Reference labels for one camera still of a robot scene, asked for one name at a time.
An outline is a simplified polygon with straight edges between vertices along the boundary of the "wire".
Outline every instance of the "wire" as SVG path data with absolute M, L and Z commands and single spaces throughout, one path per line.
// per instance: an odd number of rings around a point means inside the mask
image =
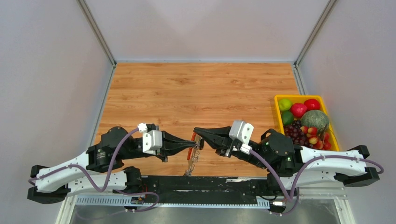
M 285 186 L 283 185 L 283 183 L 282 183 L 280 177 L 279 177 L 278 174 L 275 172 L 275 170 L 272 168 L 272 166 L 271 166 L 264 158 L 262 158 L 257 152 L 255 152 L 254 150 L 250 150 L 249 152 L 250 152 L 250 154 L 252 154 L 254 157 L 256 157 L 258 160 L 260 160 L 260 161 L 267 167 L 267 169 L 272 173 L 272 175 L 273 175 L 274 178 L 276 179 L 276 182 L 279 184 L 279 187 L 281 188 L 282 193 L 284 194 L 285 198 L 286 198 L 289 202 L 292 202 L 292 201 L 293 201 L 292 198 L 294 197 L 294 192 L 295 192 L 295 190 L 296 190 L 297 180 L 299 179 L 299 177 L 300 177 L 300 175 L 302 174 L 302 172 L 304 171 L 304 169 L 307 168 L 307 166 L 308 166 L 309 164 L 313 163 L 314 161 L 324 159 L 323 156 L 319 156 L 319 157 L 316 157 L 316 158 L 313 158 L 313 159 L 307 161 L 307 162 L 301 167 L 301 169 L 298 171 L 298 173 L 296 174 L 296 177 L 294 178 L 293 185 L 291 186 L 290 195 L 288 195 Z M 328 156 L 326 156 L 326 158 L 328 158 L 328 159 L 331 159 L 331 158 L 338 158 L 338 159 L 347 159 L 347 160 L 353 160 L 353 161 L 357 160 L 356 157 L 343 156 L 343 155 L 328 155 Z M 384 172 L 384 168 L 383 168 L 380 164 L 378 164 L 378 163 L 376 163 L 376 162 L 374 162 L 374 161 L 371 161 L 371 160 L 368 160 L 368 159 L 360 159 L 360 161 L 368 162 L 368 163 L 371 163 L 371 164 L 376 165 L 376 166 L 380 169 L 380 171 L 378 172 L 378 174 L 382 174 L 382 173 Z
M 121 139 L 121 141 L 118 143 L 117 147 L 116 147 L 115 150 L 114 150 L 113 156 L 112 156 L 112 158 L 111 158 L 111 160 L 110 160 L 109 169 L 108 169 L 108 171 L 107 171 L 107 176 L 106 176 L 106 179 L 105 179 L 105 183 L 104 183 L 104 185 L 103 185 L 102 188 L 99 188 L 99 187 L 96 185 L 96 183 L 93 181 L 93 179 L 91 178 L 91 176 L 89 175 L 89 173 L 86 171 L 86 169 L 85 169 L 84 167 L 82 167 L 82 166 L 80 166 L 80 165 L 75 165 L 75 164 L 70 164 L 70 165 L 68 165 L 68 166 L 66 166 L 66 167 L 61 167 L 61 168 L 55 169 L 55 170 L 53 170 L 53 171 L 51 171 L 51 172 L 49 172 L 49 173 L 47 173 L 47 174 L 44 174 L 44 175 L 42 175 L 42 176 L 40 176 L 40 177 L 30 178 L 30 179 L 28 180 L 28 182 L 31 183 L 31 184 L 33 184 L 33 185 L 35 185 L 35 183 L 33 182 L 33 181 L 35 181 L 35 180 L 43 179 L 43 178 L 45 178 L 45 177 L 48 177 L 48 176 L 50 176 L 50 175 L 52 175 L 52 174 L 55 174 L 55 173 L 61 171 L 61 170 L 74 167 L 74 168 L 80 169 L 80 170 L 84 173 L 84 175 L 86 176 L 86 178 L 88 179 L 88 181 L 91 183 L 91 185 L 93 186 L 93 188 L 95 188 L 98 192 L 103 192 L 103 191 L 105 191 L 105 189 L 106 189 L 107 186 L 108 186 L 109 179 L 110 179 L 110 175 L 111 175 L 111 171 L 112 171 L 113 166 L 114 166 L 114 161 L 115 161 L 115 158 L 116 158 L 116 156 L 117 156 L 119 150 L 121 149 L 122 144 L 124 144 L 124 142 L 125 142 L 132 134 L 134 134 L 134 133 L 137 132 L 138 130 L 139 130 L 138 128 L 135 128 L 134 130 L 130 131 L 130 132 L 129 132 L 128 134 L 126 134 L 126 135 Z M 141 193 L 132 193 L 132 194 L 129 194 L 129 193 L 124 193 L 124 192 L 122 192 L 122 191 L 120 191 L 120 190 L 116 190 L 116 191 L 117 191 L 118 193 L 120 193 L 120 194 L 128 195 L 128 196 L 138 196 L 138 195 L 141 195 Z M 160 200 L 158 194 L 156 194 L 156 193 L 154 193 L 154 192 L 147 192 L 147 186 L 146 186 L 146 193 L 145 193 L 145 195 L 155 195 L 155 196 L 157 197 L 157 201 L 156 201 L 153 205 L 151 205 L 151 206 L 149 206 L 149 207 L 147 207 L 147 208 L 145 208 L 145 209 L 135 210 L 135 211 L 139 211 L 139 212 L 140 212 L 140 211 L 148 211 L 148 210 L 152 209 L 152 208 L 159 202 L 159 200 Z
M 141 193 L 124 193 L 124 192 L 122 192 L 122 191 L 120 191 L 120 190 L 115 190 L 115 191 L 117 191 L 117 192 L 120 193 L 120 194 L 128 195 L 128 196 L 138 196 L 138 195 L 141 195 Z M 135 210 L 135 212 L 148 211 L 148 210 L 152 209 L 155 205 L 157 205 L 158 202 L 160 201 L 160 197 L 159 197 L 159 195 L 158 195 L 157 193 L 155 193 L 155 192 L 146 192 L 146 194 L 147 194 L 147 195 L 155 195 L 155 196 L 157 197 L 156 202 L 154 202 L 154 204 L 152 204 L 151 206 L 148 206 L 147 208 L 140 209 L 140 210 Z
M 278 196 L 275 196 L 274 198 L 264 198 L 264 197 L 261 196 L 261 195 L 258 195 L 258 196 L 259 196 L 260 198 L 264 199 L 264 200 L 269 201 L 269 202 L 275 201 L 275 200 L 278 198 Z

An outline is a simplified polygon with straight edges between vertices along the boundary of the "wooden table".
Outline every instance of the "wooden table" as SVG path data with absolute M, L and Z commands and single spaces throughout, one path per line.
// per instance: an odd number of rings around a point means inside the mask
M 267 129 L 278 128 L 273 110 L 277 94 L 298 94 L 290 64 L 119 63 L 95 143 L 113 126 L 130 131 L 142 122 L 155 123 L 189 140 L 194 127 L 230 126 L 236 119 L 251 123 L 251 140 L 259 141 Z M 135 166 L 142 175 L 183 175 L 187 151 L 168 157 L 167 163 L 150 157 L 124 161 L 124 167 Z M 192 174 L 266 176 L 235 157 L 218 156 L 207 144 Z

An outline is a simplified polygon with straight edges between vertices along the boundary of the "green melon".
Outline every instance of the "green melon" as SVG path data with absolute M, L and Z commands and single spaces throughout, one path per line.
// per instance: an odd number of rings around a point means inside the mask
M 301 118 L 301 125 L 316 127 L 318 129 L 318 133 L 324 132 L 329 127 L 329 124 L 329 118 L 320 110 L 307 111 Z

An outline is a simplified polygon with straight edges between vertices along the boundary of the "yellow tray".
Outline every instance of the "yellow tray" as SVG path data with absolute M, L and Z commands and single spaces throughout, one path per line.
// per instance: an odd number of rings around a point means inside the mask
M 281 111 L 279 110 L 278 102 L 279 102 L 279 100 L 285 99 L 285 98 L 291 100 L 293 103 L 302 103 L 302 104 L 308 99 L 316 99 L 320 103 L 320 110 L 327 115 L 325 104 L 323 103 L 323 99 L 320 96 L 276 95 L 274 97 L 274 99 L 275 99 L 275 111 L 276 111 L 276 117 L 278 118 L 279 129 L 280 129 L 280 132 L 282 134 L 284 134 L 284 129 L 283 129 Z M 335 136 L 333 134 L 334 132 L 333 132 L 333 127 L 332 127 L 331 124 L 329 125 L 329 128 L 328 128 L 328 130 L 326 132 L 329 133 L 329 135 L 330 135 L 328 141 L 332 145 L 331 150 L 339 152 L 339 147 L 338 147 L 337 141 L 335 139 Z

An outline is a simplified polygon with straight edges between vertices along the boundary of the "small white connector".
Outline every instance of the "small white connector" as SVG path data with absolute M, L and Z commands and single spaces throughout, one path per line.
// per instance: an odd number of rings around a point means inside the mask
M 147 132 L 147 125 L 146 123 L 140 123 L 137 125 L 137 128 L 139 129 L 140 133 L 145 133 Z
M 248 155 L 250 154 L 250 150 L 252 150 L 252 147 L 250 147 L 245 143 L 243 143 L 242 146 L 240 147 L 240 151 Z

